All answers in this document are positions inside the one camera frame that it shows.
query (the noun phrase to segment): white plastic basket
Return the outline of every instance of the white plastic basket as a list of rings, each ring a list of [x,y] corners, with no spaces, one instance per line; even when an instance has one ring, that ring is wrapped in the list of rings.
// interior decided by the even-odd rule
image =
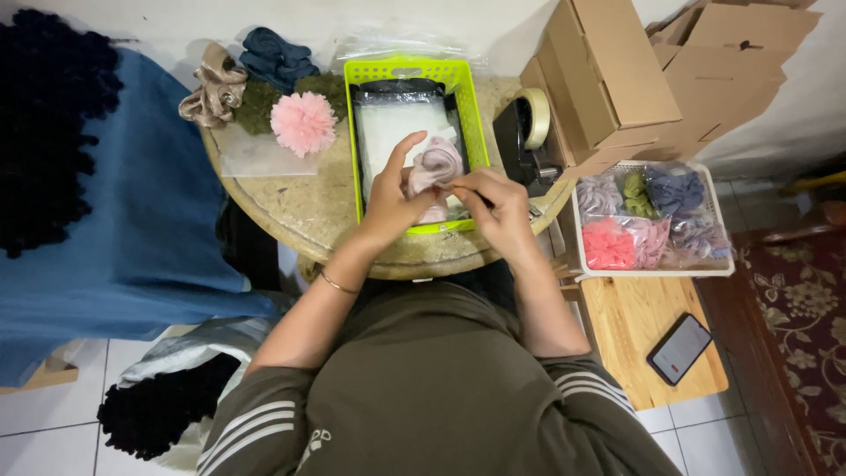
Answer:
[[[628,172],[630,170],[641,170],[648,162],[624,160],[611,167],[607,172]],[[688,163],[689,167],[699,173],[705,188],[705,208],[714,214],[720,225],[723,225],[722,232],[726,228],[722,222],[720,204],[717,203],[717,194],[714,191],[714,182],[711,180],[711,173],[708,168],[698,163]],[[585,243],[582,241],[581,219],[579,216],[579,197],[576,190],[567,202],[567,206],[559,215],[561,230],[564,236],[564,246],[567,254],[567,265],[571,271],[582,273],[585,277],[592,276],[729,276],[734,273],[734,260],[731,255],[720,258],[709,258],[701,266],[689,269],[638,269],[631,271],[610,271],[605,269],[590,269],[585,261]]]

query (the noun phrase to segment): pink tulle pom pom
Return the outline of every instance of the pink tulle pom pom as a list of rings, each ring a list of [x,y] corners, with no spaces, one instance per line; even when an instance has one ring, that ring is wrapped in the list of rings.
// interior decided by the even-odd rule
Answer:
[[[611,217],[583,225],[582,241],[585,261],[590,269],[635,267],[635,239]]]
[[[335,117],[329,101],[321,94],[304,92],[282,96],[270,112],[270,127],[282,147],[300,158],[335,142]]]

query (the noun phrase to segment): pink scrunchie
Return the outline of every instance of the pink scrunchie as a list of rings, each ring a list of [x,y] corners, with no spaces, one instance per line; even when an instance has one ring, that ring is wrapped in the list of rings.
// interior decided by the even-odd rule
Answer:
[[[433,136],[423,153],[415,157],[415,166],[411,169],[406,185],[406,195],[409,199],[414,198],[432,186],[446,189],[450,180],[461,175],[464,175],[464,165],[459,151],[447,139]],[[417,219],[417,224],[446,221],[448,215],[447,194],[442,193],[435,204]]]
[[[670,220],[633,219],[625,229],[634,238],[634,267],[657,268],[670,236]]]
[[[611,217],[582,225],[582,241],[585,261],[590,269],[635,267],[635,239]]]

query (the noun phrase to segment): white stripe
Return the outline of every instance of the white stripe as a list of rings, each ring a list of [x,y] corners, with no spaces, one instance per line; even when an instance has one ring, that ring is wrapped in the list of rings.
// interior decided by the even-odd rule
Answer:
[[[599,375],[594,374],[593,372],[573,372],[572,374],[567,374],[561,377],[560,379],[555,381],[555,386],[559,386],[560,384],[564,383],[566,380],[570,380],[573,377],[592,377],[593,379],[597,379],[603,384],[607,385],[609,389],[614,390],[614,393],[624,396],[627,399],[629,396],[626,395],[626,392],[620,390],[619,388],[615,387],[614,385],[609,384],[605,379],[600,377]]]
[[[218,442],[217,442],[217,444],[215,444],[216,449],[215,449],[215,451],[213,451],[212,453],[210,453],[207,456],[208,459],[206,459],[206,462],[205,463],[200,462],[200,461],[197,462],[197,464],[199,465],[198,470],[202,471],[204,469],[203,467],[205,465],[207,465],[209,462],[214,460],[214,456],[219,451],[221,451],[223,448],[226,448],[227,446],[229,446],[233,441],[238,439],[238,437],[241,436],[242,434],[250,431],[251,429],[253,429],[253,428],[255,428],[255,427],[257,427],[261,424],[271,422],[273,420],[284,420],[286,418],[293,418],[293,417],[294,417],[294,412],[281,410],[279,412],[268,413],[267,415],[265,415],[263,417],[256,418],[254,420],[250,420],[249,423],[245,424],[244,426],[239,427],[238,430],[236,430],[230,436],[227,436],[226,440],[221,441],[220,439],[217,439]]]
[[[226,436],[226,433],[237,429],[243,422],[249,420],[250,418],[253,418],[259,413],[264,413],[268,410],[276,410],[277,408],[294,408],[294,403],[292,401],[274,401],[262,405],[261,407],[254,408],[253,410],[250,410],[249,412],[241,415],[240,417],[233,418],[233,420],[229,422],[228,425],[226,425],[226,428],[223,429],[220,436],[217,437],[217,443],[215,443],[214,446],[209,448],[208,451],[205,451],[203,454],[200,455],[200,459],[197,460],[197,465],[199,466],[206,460],[206,458],[209,457],[209,455],[211,455],[212,451],[214,451],[215,448],[217,448],[217,445],[223,440],[223,437]]]
[[[583,393],[583,392],[587,392],[587,393],[595,393],[595,394],[597,394],[597,395],[604,396],[605,398],[607,398],[607,399],[608,399],[608,400],[610,400],[610,401],[613,401],[613,402],[614,402],[614,403],[616,403],[616,404],[617,404],[620,408],[622,408],[623,410],[625,410],[626,412],[628,412],[628,413],[629,413],[629,415],[631,415],[631,416],[632,416],[635,420],[640,421],[640,419],[639,419],[639,418],[637,418],[637,414],[635,414],[635,411],[634,411],[634,410],[632,410],[632,409],[631,409],[631,408],[629,408],[629,407],[626,407],[623,403],[620,403],[620,400],[617,400],[616,398],[611,397],[610,395],[608,395],[608,393],[606,393],[606,392],[604,392],[604,391],[594,390],[594,389],[590,389],[590,388],[587,388],[587,387],[576,387],[576,388],[574,388],[574,389],[570,389],[570,390],[567,390],[567,391],[563,391],[563,392],[561,392],[561,396],[562,396],[563,398],[565,398],[565,399],[566,399],[568,396],[571,396],[571,395],[573,395],[573,394],[575,394],[575,393]]]
[[[197,476],[207,476],[209,473],[215,470],[222,462],[226,461],[227,458],[232,456],[233,454],[237,453],[244,448],[248,444],[252,443],[253,441],[259,440],[268,436],[270,434],[279,433],[282,431],[290,431],[294,429],[293,423],[280,423],[276,425],[271,425],[267,428],[263,428],[259,431],[256,431],[254,434],[247,436],[243,440],[239,441],[237,444],[226,450],[214,463],[210,464],[208,468],[200,471]]]
[[[567,382],[566,384],[558,387],[558,389],[560,391],[565,391],[566,389],[568,389],[570,387],[585,386],[585,385],[587,385],[589,387],[597,388],[599,390],[607,390],[608,389],[608,387],[606,385],[600,384],[600,383],[595,382],[593,380],[575,380],[573,382]],[[626,398],[625,396],[618,396],[618,395],[615,395],[613,393],[609,393],[608,395],[611,395],[611,396],[617,398],[617,400],[620,400],[620,403],[623,403],[626,407],[629,407],[632,410],[634,410],[634,408],[632,408],[632,406],[631,406],[631,403],[629,403],[629,399]]]

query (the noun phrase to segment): gold bangle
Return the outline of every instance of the gold bangle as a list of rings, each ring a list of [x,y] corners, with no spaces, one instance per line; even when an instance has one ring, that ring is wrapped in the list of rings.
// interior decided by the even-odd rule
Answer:
[[[330,285],[332,285],[332,287],[334,287],[335,289],[341,290],[341,291],[343,291],[347,294],[358,294],[359,293],[358,291],[353,291],[353,290],[347,289],[347,288],[345,288],[341,285],[336,284],[335,281],[330,280],[329,277],[326,276],[326,273],[324,273],[322,269],[320,270],[320,276],[323,276],[323,279],[325,279],[326,282],[329,283]]]

